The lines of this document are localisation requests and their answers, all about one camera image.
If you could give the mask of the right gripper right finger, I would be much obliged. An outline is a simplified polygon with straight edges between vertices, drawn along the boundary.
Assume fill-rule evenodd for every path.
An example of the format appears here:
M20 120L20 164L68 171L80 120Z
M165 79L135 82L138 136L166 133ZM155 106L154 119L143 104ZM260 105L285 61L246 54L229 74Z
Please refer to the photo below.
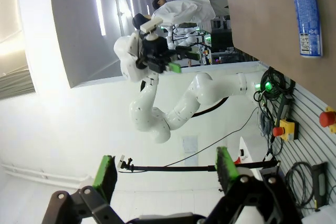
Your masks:
M227 147L218 147L216 171L224 192L207 223L235 223L246 206L255 207L264 223L302 223L287 187L278 175L263 180L239 173Z

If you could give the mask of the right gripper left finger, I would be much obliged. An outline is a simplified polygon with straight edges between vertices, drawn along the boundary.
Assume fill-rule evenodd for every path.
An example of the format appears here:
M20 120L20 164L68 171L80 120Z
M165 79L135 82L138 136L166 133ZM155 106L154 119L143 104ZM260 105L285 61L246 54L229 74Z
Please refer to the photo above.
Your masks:
M96 223L123 223L110 206L116 182L115 157L105 155L92 185L73 194L64 190L52 194L42 223L82 223L85 218Z

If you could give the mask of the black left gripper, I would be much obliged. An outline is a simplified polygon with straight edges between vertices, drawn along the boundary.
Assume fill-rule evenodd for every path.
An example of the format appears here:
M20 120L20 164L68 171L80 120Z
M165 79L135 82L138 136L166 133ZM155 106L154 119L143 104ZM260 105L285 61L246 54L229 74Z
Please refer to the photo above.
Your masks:
M179 64L166 62L169 53L172 54L174 60L200 60L199 54L192 52L190 46L176 46L175 49L168 49L166 39L157 34L141 34L140 42L142 47L138 49L136 63L147 62L149 69L159 74L165 71L182 72Z

